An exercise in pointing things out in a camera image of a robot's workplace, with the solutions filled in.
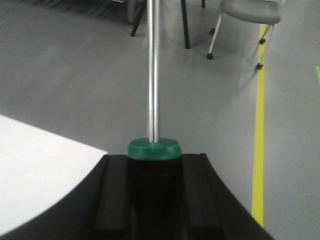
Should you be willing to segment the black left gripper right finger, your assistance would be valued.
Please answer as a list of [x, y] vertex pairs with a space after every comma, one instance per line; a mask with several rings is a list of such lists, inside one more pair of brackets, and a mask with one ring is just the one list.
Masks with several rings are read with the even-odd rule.
[[271, 240], [218, 176], [206, 154], [183, 154], [188, 240]]

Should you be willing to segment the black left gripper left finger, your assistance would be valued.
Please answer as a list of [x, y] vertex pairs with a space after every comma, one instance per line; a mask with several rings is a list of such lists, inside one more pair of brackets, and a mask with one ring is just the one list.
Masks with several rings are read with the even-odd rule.
[[104, 155], [65, 197], [2, 240], [128, 240], [131, 203], [128, 158]]

